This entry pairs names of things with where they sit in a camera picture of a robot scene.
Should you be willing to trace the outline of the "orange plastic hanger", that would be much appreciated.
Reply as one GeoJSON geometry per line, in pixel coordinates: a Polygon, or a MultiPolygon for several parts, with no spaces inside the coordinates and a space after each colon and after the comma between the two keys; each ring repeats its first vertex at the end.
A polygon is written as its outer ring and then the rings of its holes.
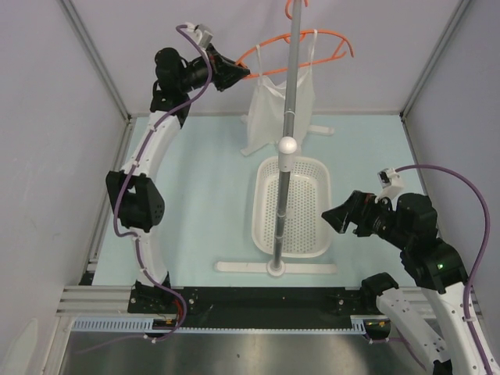
{"type": "MultiPolygon", "coordinates": [[[[251,56],[255,55],[258,63],[262,63],[262,51],[265,47],[276,44],[282,41],[286,43],[288,47],[291,47],[291,32],[286,34],[278,34],[277,36],[268,38],[264,41],[259,42],[255,46],[243,52],[241,56],[237,59],[237,66],[248,68],[246,60],[251,56]]],[[[304,29],[298,32],[298,43],[301,45],[304,41],[310,40],[310,46],[308,47],[308,60],[298,63],[298,68],[305,68],[307,66],[316,66],[325,63],[332,63],[338,60],[345,59],[347,57],[355,58],[355,49],[351,41],[343,34],[337,31],[329,29],[304,29]],[[318,45],[318,41],[321,36],[329,36],[336,40],[334,49],[330,55],[325,55],[324,57],[316,57],[315,47],[318,45]]]]}

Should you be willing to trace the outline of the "white tank top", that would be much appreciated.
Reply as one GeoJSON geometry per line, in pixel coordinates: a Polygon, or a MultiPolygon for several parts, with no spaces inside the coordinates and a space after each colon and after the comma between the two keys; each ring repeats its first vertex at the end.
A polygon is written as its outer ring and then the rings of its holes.
{"type": "MultiPolygon", "coordinates": [[[[283,137],[286,88],[286,82],[275,84],[264,74],[262,63],[258,63],[257,83],[248,115],[244,117],[247,146],[241,150],[242,155],[248,156],[266,145],[275,145],[283,137]]],[[[311,124],[315,98],[313,67],[300,68],[293,133],[298,145],[303,142],[311,124]]]]}

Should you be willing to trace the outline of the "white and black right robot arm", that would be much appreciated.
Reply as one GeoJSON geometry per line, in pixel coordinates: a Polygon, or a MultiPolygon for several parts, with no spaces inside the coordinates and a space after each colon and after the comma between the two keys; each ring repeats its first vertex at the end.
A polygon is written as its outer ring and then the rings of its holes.
{"type": "Polygon", "coordinates": [[[356,225],[359,237],[377,235],[400,251],[402,265],[429,302],[440,330],[433,330],[405,300],[388,273],[362,281],[361,306],[385,315],[407,340],[429,374],[497,374],[495,360],[466,293],[469,277],[459,253],[438,237],[438,213],[426,195],[389,198],[353,191],[322,213],[339,234],[356,225]]]}

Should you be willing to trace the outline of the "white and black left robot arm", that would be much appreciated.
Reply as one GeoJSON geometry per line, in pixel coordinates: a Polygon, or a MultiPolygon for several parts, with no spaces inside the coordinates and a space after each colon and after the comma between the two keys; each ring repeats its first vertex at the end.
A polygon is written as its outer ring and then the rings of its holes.
{"type": "Polygon", "coordinates": [[[156,80],[146,131],[130,159],[105,178],[114,232],[132,240],[138,266],[136,284],[149,288],[145,302],[158,313],[173,302],[167,289],[169,272],[155,233],[165,213],[165,201],[155,185],[160,164],[188,117],[194,101],[190,92],[202,95],[209,85],[224,91],[251,73],[244,63],[221,55],[213,45],[198,51],[199,57],[191,61],[174,48],[155,54],[156,80]]]}

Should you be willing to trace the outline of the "white perforated plastic basket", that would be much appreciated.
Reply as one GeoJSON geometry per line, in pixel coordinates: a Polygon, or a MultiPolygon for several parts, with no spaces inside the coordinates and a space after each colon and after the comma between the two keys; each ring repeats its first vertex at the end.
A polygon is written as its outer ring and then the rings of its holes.
{"type": "MultiPolygon", "coordinates": [[[[265,159],[255,182],[252,240],[262,252],[273,253],[279,184],[278,158],[265,159]]],[[[330,174],[317,159],[298,157],[291,171],[282,255],[316,258],[331,245],[332,234],[321,219],[331,205],[330,174]]]]}

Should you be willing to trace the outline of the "grey clothes rack with white feet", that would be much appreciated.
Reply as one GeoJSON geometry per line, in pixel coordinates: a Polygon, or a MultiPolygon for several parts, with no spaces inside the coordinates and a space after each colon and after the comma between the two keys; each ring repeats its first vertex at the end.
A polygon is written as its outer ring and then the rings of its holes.
{"type": "MultiPolygon", "coordinates": [[[[286,220],[288,192],[291,171],[295,160],[301,157],[303,142],[298,145],[293,138],[296,106],[296,89],[298,80],[298,63],[308,60],[308,47],[310,40],[304,41],[301,45],[298,43],[298,32],[301,28],[302,8],[307,6],[307,1],[289,1],[285,6],[285,13],[291,21],[291,47],[288,47],[288,63],[281,71],[285,73],[287,83],[285,94],[285,112],[283,137],[275,144],[277,148],[279,184],[277,196],[276,221],[274,231],[273,253],[269,255],[266,262],[224,262],[216,263],[215,268],[221,273],[267,273],[272,277],[280,277],[284,274],[334,274],[337,267],[333,263],[314,263],[314,258],[297,259],[286,258],[282,255],[284,244],[284,225],[286,220]]],[[[264,70],[263,72],[271,79],[273,71],[264,70]]],[[[315,127],[312,123],[309,125],[309,133],[332,134],[332,130],[327,127],[315,127]]]]}

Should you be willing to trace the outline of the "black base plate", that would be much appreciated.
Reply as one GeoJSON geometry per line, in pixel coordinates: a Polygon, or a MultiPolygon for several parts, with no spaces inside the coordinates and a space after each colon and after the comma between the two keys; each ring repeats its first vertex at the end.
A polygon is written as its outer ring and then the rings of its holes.
{"type": "Polygon", "coordinates": [[[127,311],[173,315],[190,327],[339,328],[353,316],[378,316],[375,300],[344,287],[183,287],[174,296],[136,283],[127,311]]]}

